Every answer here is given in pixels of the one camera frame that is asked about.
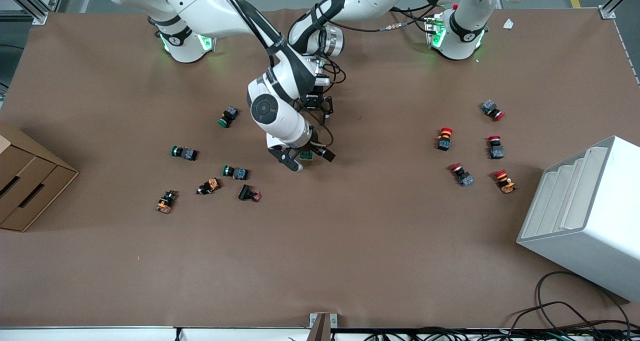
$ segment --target metal bracket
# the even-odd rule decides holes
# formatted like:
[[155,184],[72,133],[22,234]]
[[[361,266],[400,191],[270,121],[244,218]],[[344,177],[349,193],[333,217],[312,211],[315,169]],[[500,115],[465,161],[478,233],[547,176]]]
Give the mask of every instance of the metal bracket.
[[602,20],[611,20],[611,19],[615,19],[616,18],[616,13],[614,11],[611,11],[609,13],[607,13],[603,8],[602,5],[599,4],[598,5],[598,12],[600,14],[600,18]]
[[331,325],[331,328],[338,328],[338,314],[337,313],[325,313],[325,312],[309,313],[309,327],[310,328],[314,327],[314,323],[316,322],[316,319],[318,318],[319,314],[326,314],[327,316],[329,316],[329,325]]
[[0,108],[2,108],[2,104],[5,102],[5,98],[7,98],[8,91],[9,91],[8,87],[0,85]]
[[288,167],[292,172],[299,173],[302,171],[302,165],[300,165],[295,158],[290,156],[289,152],[291,149],[273,148],[267,150],[269,151],[269,154],[272,154],[276,159],[278,159],[279,163]]
[[34,26],[42,26],[42,25],[44,25],[44,24],[46,24],[46,23],[47,23],[47,19],[48,19],[48,17],[49,17],[49,13],[48,13],[48,12],[45,12],[45,13],[44,13],[44,18],[41,18],[41,19],[33,19],[33,22],[32,22],[31,24],[32,24],[32,25],[34,25]]

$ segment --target black cable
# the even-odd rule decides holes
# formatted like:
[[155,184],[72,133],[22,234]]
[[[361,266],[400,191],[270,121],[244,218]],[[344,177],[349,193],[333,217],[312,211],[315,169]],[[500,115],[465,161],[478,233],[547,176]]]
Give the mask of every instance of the black cable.
[[556,341],[567,341],[567,339],[569,340],[573,340],[572,338],[570,338],[567,335],[559,335],[559,334],[554,334],[553,332],[546,332],[549,336],[551,336],[551,338],[553,338]]
[[374,337],[377,337],[379,334],[375,334],[372,333],[369,337],[366,337],[365,339],[363,339],[362,341],[369,341],[370,339],[373,339]]
[[[347,72],[345,72],[345,70],[343,70],[343,68],[340,67],[340,65],[338,65],[336,61],[333,61],[329,56],[327,56],[324,53],[320,55],[320,58],[328,61],[329,66],[331,66],[331,70],[329,70],[327,69],[327,65],[325,63],[322,69],[324,69],[326,72],[333,75],[333,81],[331,82],[332,84],[342,84],[343,82],[345,82],[345,80],[347,79]],[[342,79],[340,81],[336,81],[336,76],[338,75],[342,75]]]
[[[400,27],[407,27],[411,24],[415,24],[416,22],[418,22],[420,19],[422,19],[423,17],[425,17],[428,13],[430,13],[430,11],[432,11],[435,8],[435,6],[431,6],[428,10],[426,10],[422,15],[419,15],[418,18],[414,18],[413,20],[411,20],[410,22],[407,23],[402,23],[400,24]],[[320,6],[318,6],[318,4],[316,3],[313,10],[315,11],[316,9],[320,10],[320,15],[322,15],[322,17],[324,17],[325,20],[327,20],[327,22],[329,22],[329,24],[332,24],[334,26],[338,26],[341,27],[343,29],[347,29],[347,30],[351,30],[351,31],[358,31],[358,32],[382,32],[382,31],[392,31],[395,29],[399,29],[400,27],[393,27],[393,28],[389,28],[391,26],[394,25],[388,25],[382,28],[378,28],[378,29],[365,29],[365,28],[357,28],[357,27],[350,27],[350,26],[346,26],[344,24],[340,24],[338,22],[333,22],[332,20],[329,19],[329,17],[327,17],[325,15],[325,13],[322,11],[322,8],[320,8]]]
[[385,339],[385,341],[391,341],[391,339],[387,335],[391,335],[393,337],[396,337],[396,338],[400,339],[400,341],[406,341],[404,338],[398,336],[398,334],[393,333],[393,332],[387,332],[386,334],[382,335],[382,337]]
[[467,336],[466,333],[460,332],[460,331],[458,331],[456,329],[445,329],[445,328],[442,328],[442,327],[432,327],[432,328],[434,328],[436,330],[447,331],[447,332],[450,332],[453,335],[462,335],[462,336],[464,336],[464,341],[469,341],[469,337]]
[[329,87],[327,87],[324,91],[322,91],[323,93],[326,93],[327,91],[331,90],[331,88],[333,88],[334,83],[331,82],[331,85],[329,85]]
[[444,330],[446,329],[443,329],[441,327],[421,327],[420,329],[417,330],[417,332],[418,334],[432,334],[429,337],[427,337],[425,341],[436,341],[443,336],[446,337],[448,341],[453,341],[451,339],[452,334],[448,332],[444,332]]
[[[627,324],[626,322],[621,320],[594,320],[594,321],[589,321],[589,323],[594,327],[598,325],[603,325],[603,324],[620,324],[620,325]],[[635,323],[631,323],[631,322],[629,322],[629,325],[631,325],[631,327],[634,327],[638,332],[640,332],[640,325],[636,325]],[[580,330],[584,326],[585,325],[583,323],[578,323],[576,325],[560,326],[559,329],[564,331],[574,331],[574,330]]]
[[[566,302],[564,302],[564,301],[552,301],[552,302],[547,302],[547,303],[540,304],[540,305],[535,306],[535,307],[531,307],[531,308],[525,309],[524,311],[522,311],[522,312],[521,312],[521,313],[516,317],[515,321],[513,322],[513,325],[510,327],[510,329],[509,329],[509,331],[507,332],[507,334],[500,335],[500,336],[494,336],[494,337],[483,338],[483,339],[482,339],[482,341],[488,341],[488,340],[496,339],[496,338],[500,339],[501,341],[506,340],[506,339],[510,340],[510,339],[511,339],[512,334],[514,334],[514,331],[515,331],[515,327],[516,327],[516,325],[518,324],[518,322],[520,321],[520,319],[521,319],[523,316],[525,316],[526,314],[529,314],[529,313],[531,313],[531,312],[537,311],[537,310],[542,310],[542,309],[544,309],[545,307],[550,307],[551,305],[564,305],[564,306],[566,306],[566,307],[569,307],[569,309],[570,309],[574,314],[578,315],[578,317],[579,317],[579,318],[581,318],[581,319],[582,319],[586,324],[589,324],[589,321],[588,321],[588,320],[586,320],[586,319],[582,316],[582,314],[580,314],[578,311],[576,311],[576,309],[574,309],[574,308],[573,308],[571,305],[569,305],[568,303],[566,303]],[[566,334],[564,334],[564,332],[562,332],[561,334],[562,334],[562,336],[563,336],[563,337],[567,337],[567,336],[566,336]]]
[[495,336],[495,335],[494,336],[486,336],[486,337],[483,337],[481,339],[478,339],[478,341],[491,341],[491,340],[498,340],[498,339],[500,339],[500,341],[503,341],[503,340],[509,340],[510,341],[511,340],[509,337],[505,336],[504,334],[500,334],[500,335],[497,335],[497,336]]
[[[414,13],[413,13],[413,12],[411,12],[411,11],[409,12],[409,17],[415,20],[415,18],[414,18]],[[425,34],[435,34],[435,32],[433,32],[433,31],[429,31],[429,30],[428,30],[428,29],[426,29],[426,28],[422,28],[422,27],[420,27],[420,24],[418,24],[418,22],[416,22],[416,23],[415,23],[415,26],[418,28],[418,30],[420,30],[420,31],[424,32]]]
[[298,106],[300,106],[302,108],[302,110],[306,111],[307,114],[311,115],[311,117],[315,120],[315,122],[318,123],[318,126],[322,127],[323,129],[325,129],[325,131],[327,131],[327,133],[329,134],[329,137],[331,138],[331,141],[329,143],[325,143],[325,147],[328,148],[331,145],[333,145],[334,144],[334,134],[331,132],[329,127],[325,126],[324,123],[320,120],[320,118],[317,118],[316,115],[311,113],[311,110],[309,110],[306,106],[304,106],[304,104],[302,104],[302,101],[300,101],[300,99],[295,99],[294,102],[297,103]]
[[[583,323],[585,323],[586,326],[591,327],[595,332],[597,332],[597,334],[599,334],[599,336],[603,336],[603,334],[600,332],[600,330],[596,329],[595,327],[590,326],[590,322],[585,318],[585,316],[583,316],[580,312],[578,312],[569,303],[564,302],[564,301],[554,301],[554,304],[564,305],[564,306],[568,307],[574,314],[576,314],[578,316],[578,318],[580,318],[580,320],[582,320]],[[546,315],[545,306],[540,307],[540,311],[542,312],[542,314]],[[573,341],[573,338],[567,336],[568,332],[562,332],[556,325],[553,324],[553,322],[551,322],[550,324],[553,327],[553,331],[556,331],[559,334],[565,336],[567,339]]]
[[425,4],[425,6],[422,7],[418,7],[418,8],[407,8],[406,10],[403,10],[402,8],[398,8],[393,6],[389,12],[390,13],[406,13],[406,12],[413,12],[413,11],[420,11],[420,10],[424,10],[426,8],[429,8],[429,4]]
[[[249,15],[247,15],[247,13],[240,7],[238,0],[228,0],[228,1],[229,1],[229,4],[233,6],[236,13],[238,13],[240,18],[247,25],[247,27],[251,30],[251,32],[253,32],[253,35],[258,39],[258,41],[260,41],[260,44],[262,45],[262,47],[267,49],[269,46],[267,46],[265,40],[263,40],[262,36],[260,35],[260,32],[256,28],[256,25],[254,25],[254,22],[251,20],[251,17],[249,17]],[[269,65],[270,67],[275,66],[274,56],[272,55],[269,55]]]
[[409,341],[425,341],[424,339],[420,338],[417,333],[408,333],[407,336],[409,336]]
[[[545,282],[545,280],[553,275],[569,275],[570,277],[575,277],[578,278],[582,281],[587,282],[588,284],[591,284],[592,286],[594,286],[596,289],[598,289],[598,291],[600,291],[602,294],[604,294],[604,296],[606,296],[606,298],[608,298],[609,300],[611,300],[611,302],[614,303],[615,307],[617,307],[617,309],[622,313],[622,316],[624,317],[624,324],[626,325],[626,337],[625,337],[625,341],[629,341],[631,339],[631,322],[629,321],[629,316],[627,316],[627,313],[624,311],[624,309],[622,309],[622,306],[620,306],[620,304],[613,298],[611,297],[611,295],[604,290],[602,287],[598,286],[598,284],[595,284],[591,281],[589,281],[588,279],[582,277],[581,275],[578,275],[576,273],[573,272],[569,272],[569,271],[553,271],[553,272],[549,272],[546,275],[542,276],[542,278],[540,278],[540,280],[537,282],[537,285],[535,286],[535,297],[536,297],[536,301],[538,305],[542,304],[542,284]],[[569,304],[566,304],[566,306],[568,306],[570,309],[572,309],[572,311],[574,311],[576,314],[578,314],[578,316],[582,319],[583,322],[585,322],[585,325],[592,328],[595,332],[599,333],[602,335],[602,333],[600,332],[600,330],[598,330],[596,327],[594,327],[589,321],[587,321],[585,318],[583,318],[583,316],[581,314],[578,313],[578,311],[575,311],[573,309],[573,307],[569,306]],[[540,311],[542,312],[542,315],[544,316],[544,318],[546,319],[546,321],[549,323],[549,325],[551,325],[554,329],[558,329],[554,323],[551,321],[551,319],[549,318],[548,314],[544,311],[544,307],[542,307],[540,309]]]
[[24,50],[25,49],[24,47],[20,47],[19,45],[0,44],[0,46],[2,46],[2,47],[10,47],[10,48],[13,48],[13,49],[18,49],[18,50]]

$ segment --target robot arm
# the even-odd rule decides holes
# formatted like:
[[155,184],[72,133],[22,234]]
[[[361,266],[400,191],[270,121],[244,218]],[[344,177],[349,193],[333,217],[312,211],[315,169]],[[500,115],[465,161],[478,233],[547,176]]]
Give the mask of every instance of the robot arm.
[[427,36],[430,47],[448,59],[463,60],[470,57],[480,47],[487,20],[497,3],[498,0],[460,0],[457,9],[448,9],[435,15],[430,19],[432,24],[427,26],[433,33]]
[[[268,67],[266,72],[249,84],[247,105],[251,117],[267,133],[267,146],[273,150],[306,149],[317,154],[330,154],[326,147],[317,142],[318,136],[310,124],[291,106],[295,99],[313,90],[316,74],[311,63],[287,43],[283,36],[260,11],[249,2],[240,0],[235,4],[245,17],[240,16],[233,0],[127,0],[127,6],[136,5],[140,9],[155,15],[156,9],[164,9],[171,25],[183,23],[185,31],[181,34],[188,40],[191,35],[197,37],[222,38],[237,34],[253,34],[264,45],[269,56],[275,56],[279,63]],[[181,40],[177,47],[186,42]],[[281,163],[291,170],[299,172],[302,166],[294,157],[278,155]]]
[[213,41],[194,33],[167,0],[111,0],[128,8],[141,9],[158,28],[164,49],[179,63],[198,61],[212,50]]
[[291,26],[288,42],[300,54],[338,56],[343,50],[343,31],[329,24],[379,18],[400,0],[322,0]]

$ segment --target white storage container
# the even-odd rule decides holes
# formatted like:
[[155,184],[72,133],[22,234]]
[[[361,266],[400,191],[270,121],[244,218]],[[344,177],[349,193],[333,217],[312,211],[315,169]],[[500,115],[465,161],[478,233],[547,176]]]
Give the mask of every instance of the white storage container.
[[542,173],[517,243],[640,303],[640,147],[617,136]]

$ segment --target cardboard box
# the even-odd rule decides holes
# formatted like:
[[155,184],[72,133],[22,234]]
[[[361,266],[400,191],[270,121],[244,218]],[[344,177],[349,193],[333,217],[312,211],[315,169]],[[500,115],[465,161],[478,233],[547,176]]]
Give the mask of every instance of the cardboard box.
[[25,133],[0,122],[0,229],[27,230],[77,175]]

